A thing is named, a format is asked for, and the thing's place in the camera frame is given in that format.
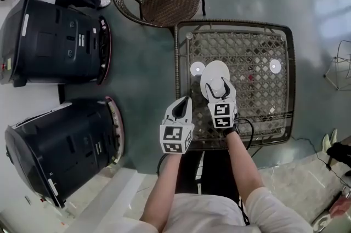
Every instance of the white disc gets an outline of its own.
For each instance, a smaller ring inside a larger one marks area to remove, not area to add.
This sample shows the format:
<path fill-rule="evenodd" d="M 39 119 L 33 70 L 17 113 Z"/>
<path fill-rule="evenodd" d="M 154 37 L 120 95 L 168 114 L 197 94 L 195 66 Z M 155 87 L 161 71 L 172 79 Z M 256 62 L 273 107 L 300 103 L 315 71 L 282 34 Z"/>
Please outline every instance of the white disc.
<path fill-rule="evenodd" d="M 193 76 L 201 75 L 205 65 L 202 62 L 196 61 L 190 66 L 190 72 Z"/>
<path fill-rule="evenodd" d="M 278 60 L 271 60 L 270 64 L 269 64 L 269 69 L 271 70 L 271 72 L 273 72 L 274 74 L 277 74 L 280 72 L 281 70 L 281 64 Z"/>
<path fill-rule="evenodd" d="M 206 93 L 206 83 L 211 85 L 211 81 L 215 78 L 225 78 L 227 80 L 230 80 L 230 73 L 228 67 L 225 65 L 224 62 L 220 60 L 215 60 L 213 62 L 210 62 L 205 69 L 202 72 L 201 79 L 200 79 L 200 88 L 201 88 L 201 93 L 202 95 L 207 98 L 207 93 Z"/>

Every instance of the marble tile floor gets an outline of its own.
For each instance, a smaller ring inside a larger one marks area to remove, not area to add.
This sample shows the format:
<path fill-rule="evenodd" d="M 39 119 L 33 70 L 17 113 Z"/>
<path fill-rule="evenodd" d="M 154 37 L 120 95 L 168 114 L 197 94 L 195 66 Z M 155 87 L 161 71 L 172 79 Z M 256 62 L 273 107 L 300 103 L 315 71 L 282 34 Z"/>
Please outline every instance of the marble tile floor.
<path fill-rule="evenodd" d="M 321 152 L 318 156 L 325 162 L 329 158 Z M 349 167 L 337 163 L 332 169 L 341 177 Z M 330 204 L 343 187 L 335 174 L 328 171 L 316 155 L 274 168 L 260 169 L 259 172 L 271 193 L 310 223 Z M 156 180 L 156 175 L 145 177 L 126 210 L 125 217 L 134 219 L 141 217 Z"/>

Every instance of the white label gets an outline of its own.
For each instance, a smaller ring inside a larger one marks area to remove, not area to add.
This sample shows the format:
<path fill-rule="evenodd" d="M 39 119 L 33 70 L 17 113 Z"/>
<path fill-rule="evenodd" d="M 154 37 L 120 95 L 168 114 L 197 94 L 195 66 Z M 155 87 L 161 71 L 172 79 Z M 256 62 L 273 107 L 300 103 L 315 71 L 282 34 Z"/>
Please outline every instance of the white label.
<path fill-rule="evenodd" d="M 49 178 L 49 179 L 48 179 L 48 182 L 49 182 L 49 185 L 50 185 L 51 189 L 53 190 L 55 196 L 57 196 L 59 193 L 57 192 L 57 189 L 56 189 L 56 187 L 55 187 L 55 185 L 54 185 L 52 179 Z"/>
<path fill-rule="evenodd" d="M 29 15 L 26 14 L 26 15 L 24 16 L 24 23 L 23 23 L 23 28 L 22 28 L 22 36 L 26 36 L 27 25 L 28 25 L 28 19 L 29 19 Z"/>

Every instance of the metal frame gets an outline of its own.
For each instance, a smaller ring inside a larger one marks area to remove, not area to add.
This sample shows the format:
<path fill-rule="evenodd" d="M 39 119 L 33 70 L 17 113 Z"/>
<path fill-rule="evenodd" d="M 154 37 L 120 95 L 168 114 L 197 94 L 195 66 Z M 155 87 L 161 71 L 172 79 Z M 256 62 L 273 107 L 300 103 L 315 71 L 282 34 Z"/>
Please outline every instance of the metal frame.
<path fill-rule="evenodd" d="M 342 42 L 351 43 L 351 41 L 348 41 L 348 40 L 341 40 L 341 41 L 340 41 L 339 46 L 338 46 L 337 56 L 334 56 L 333 59 L 331 60 L 329 69 L 328 69 L 328 71 L 324 74 L 324 78 L 326 78 L 327 81 L 328 81 L 329 83 L 331 83 L 331 84 L 333 85 L 333 87 L 335 87 L 337 90 L 351 90 L 351 88 L 345 89 L 345 88 L 351 86 L 351 82 L 350 82 L 350 84 L 348 84 L 348 85 L 345 85 L 345 86 L 342 86 L 342 87 L 339 86 L 339 77 L 338 77 L 338 73 L 340 73 L 340 72 L 346 72 L 346 71 L 347 71 L 347 75 L 346 75 L 345 79 L 350 79 L 350 78 L 351 78 L 351 54 L 349 54 L 349 58 L 348 58 L 348 59 L 341 58 L 341 57 L 339 56 L 339 50 L 340 50 L 340 46 L 341 46 Z M 339 71 L 339 64 L 341 64 L 341 63 L 343 63 L 343 62 L 348 62 L 348 63 L 349 63 L 349 68 L 348 68 L 347 70 L 341 70 L 341 71 Z M 335 80 L 336 80 L 335 82 L 336 82 L 336 84 L 335 84 L 333 81 L 331 81 L 331 79 L 328 77 L 328 74 L 329 74 L 329 72 L 330 72 L 330 70 L 331 70 L 333 64 L 335 65 Z"/>
<path fill-rule="evenodd" d="M 293 44 L 292 32 L 287 26 L 277 25 L 277 24 L 268 24 L 266 22 L 255 22 L 255 21 L 243 21 L 243 20 L 221 20 L 221 19 L 209 19 L 209 20 L 189 20 L 182 21 L 174 28 L 174 61 L 175 61 L 175 93 L 176 98 L 180 98 L 181 94 L 181 83 L 180 83 L 180 59 L 187 58 L 187 76 L 189 76 L 189 44 L 187 43 L 188 39 L 180 40 L 180 29 L 185 26 L 193 26 L 194 29 L 191 32 L 201 32 L 201 28 L 204 26 L 210 27 L 210 31 L 220 32 L 219 29 L 213 29 L 214 26 L 240 26 L 240 27 L 256 27 L 264 29 L 264 33 L 268 31 L 270 33 L 275 33 L 276 31 L 282 31 L 286 36 L 287 44 L 287 72 L 288 72 L 288 96 L 287 96 L 287 113 L 283 113 L 280 117 L 291 118 L 290 126 L 287 126 L 283 136 L 277 138 L 274 135 L 264 135 L 263 137 L 257 138 L 252 142 L 252 147 L 274 145 L 284 143 L 289 140 L 291 135 L 291 130 L 293 126 L 293 115 L 295 108 L 295 94 L 296 94 L 296 64 L 295 64 L 295 50 Z M 180 48 L 186 46 L 186 54 L 180 54 Z M 191 143 L 189 147 L 191 150 L 213 150 L 213 149 L 227 149 L 227 142 L 225 139 L 219 140 L 197 140 Z"/>

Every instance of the wicker table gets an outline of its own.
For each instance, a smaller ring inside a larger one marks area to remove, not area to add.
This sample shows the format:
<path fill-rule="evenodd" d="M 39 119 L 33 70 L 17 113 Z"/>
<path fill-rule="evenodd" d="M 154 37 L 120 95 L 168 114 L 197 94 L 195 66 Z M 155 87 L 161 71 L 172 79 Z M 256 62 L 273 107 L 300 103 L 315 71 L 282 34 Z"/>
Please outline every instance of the wicker table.
<path fill-rule="evenodd" d="M 195 124 L 191 150 L 225 149 L 227 143 L 213 128 L 207 100 L 200 90 L 200 78 L 190 73 L 190 65 L 223 61 L 236 88 L 240 117 L 254 125 L 251 146 L 283 143 L 291 134 L 295 102 L 295 53 L 291 30 L 286 26 L 237 20 L 191 20 L 174 30 L 176 96 L 193 99 Z M 281 71 L 271 72 L 272 59 Z M 240 124 L 245 142 L 251 134 L 248 124 Z"/>

